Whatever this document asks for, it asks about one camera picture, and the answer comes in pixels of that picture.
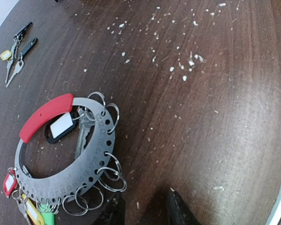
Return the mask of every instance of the bunch of keys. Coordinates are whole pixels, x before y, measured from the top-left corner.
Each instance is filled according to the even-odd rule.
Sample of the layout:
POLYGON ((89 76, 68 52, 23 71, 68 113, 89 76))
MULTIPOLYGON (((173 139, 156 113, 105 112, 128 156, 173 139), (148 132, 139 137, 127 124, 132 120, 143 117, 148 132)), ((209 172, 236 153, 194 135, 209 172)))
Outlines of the bunch of keys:
POLYGON ((32 24, 32 22, 29 22, 25 27, 23 27, 17 34, 15 34, 14 36, 14 43, 12 45, 11 50, 6 50, 4 51, 0 57, 3 61, 7 60, 7 74, 6 74, 6 78, 5 78, 5 85, 6 88, 10 85, 10 83, 12 82, 13 78, 22 70, 23 66, 24 66, 24 57, 27 55, 27 53, 33 48, 33 46, 36 44, 37 42, 37 38, 32 39, 27 46, 23 49, 23 51, 19 54, 19 56, 17 57, 17 50, 19 45, 22 42, 22 39, 24 38, 26 31, 28 29, 28 27, 32 24), (12 73, 11 78, 8 80, 9 78, 9 74, 11 71, 11 68, 14 64, 14 62, 16 61, 16 59, 18 59, 18 62, 15 66, 14 72, 12 73))

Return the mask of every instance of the yellow key tag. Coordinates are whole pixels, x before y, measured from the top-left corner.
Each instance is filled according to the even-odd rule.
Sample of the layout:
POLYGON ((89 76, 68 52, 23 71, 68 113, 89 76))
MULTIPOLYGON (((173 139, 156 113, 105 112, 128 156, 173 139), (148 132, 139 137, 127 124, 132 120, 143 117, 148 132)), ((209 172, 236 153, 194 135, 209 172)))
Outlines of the yellow key tag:
POLYGON ((0 58, 5 61, 8 60, 11 57, 11 52, 9 50, 6 50, 1 53, 0 58))
POLYGON ((36 225, 45 225, 44 218, 42 215, 37 211, 36 207, 32 204, 31 200, 28 199, 26 202, 27 207, 27 214, 29 218, 33 221, 36 225))

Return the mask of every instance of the brown wooden surface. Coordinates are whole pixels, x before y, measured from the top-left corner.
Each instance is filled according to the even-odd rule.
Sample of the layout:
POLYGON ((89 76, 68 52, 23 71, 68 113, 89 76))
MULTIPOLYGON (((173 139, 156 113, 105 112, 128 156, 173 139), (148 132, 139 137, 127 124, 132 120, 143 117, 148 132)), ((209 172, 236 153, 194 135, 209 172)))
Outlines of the brown wooden surface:
MULTIPOLYGON (((19 50, 39 42, 8 89, 0 59, 0 225, 26 223, 2 194, 25 121, 54 97, 96 90, 120 108, 114 153, 129 185, 128 225, 167 224, 169 187, 204 225, 265 223, 281 184, 281 0, 20 0, 0 28, 0 53, 29 21, 19 50), (192 72, 190 51, 206 60, 192 72)), ((57 173, 76 137, 49 145, 40 131, 24 163, 36 177, 57 173)), ((59 225, 99 213, 60 211, 59 225)))

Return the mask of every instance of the table top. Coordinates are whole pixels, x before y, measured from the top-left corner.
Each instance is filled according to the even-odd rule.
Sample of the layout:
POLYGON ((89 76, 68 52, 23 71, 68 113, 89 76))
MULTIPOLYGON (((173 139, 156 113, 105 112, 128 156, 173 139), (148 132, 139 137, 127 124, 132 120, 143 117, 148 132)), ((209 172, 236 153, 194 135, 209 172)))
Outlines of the table top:
MULTIPOLYGON (((281 184, 281 1, 21 0, 0 54, 30 21, 19 50, 39 42, 7 89, 0 59, 0 224, 25 223, 2 194, 25 121, 59 95, 96 90, 120 108, 127 224, 167 224, 170 187, 204 225, 265 223, 281 184)), ((77 134, 49 145, 40 130, 23 163, 37 178, 56 174, 77 134)), ((99 213, 61 209, 56 224, 99 213)))

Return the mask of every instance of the red handle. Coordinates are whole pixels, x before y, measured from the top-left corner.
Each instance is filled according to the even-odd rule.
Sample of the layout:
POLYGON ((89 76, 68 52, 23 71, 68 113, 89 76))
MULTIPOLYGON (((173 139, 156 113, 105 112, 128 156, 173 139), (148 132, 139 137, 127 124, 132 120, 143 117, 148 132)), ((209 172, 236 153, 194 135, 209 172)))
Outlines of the red handle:
POLYGON ((40 129, 46 122, 54 117, 70 112, 73 107, 74 95, 65 94, 52 99, 45 105, 40 107, 24 124, 20 131, 20 138, 24 143, 28 143, 32 136, 40 129))

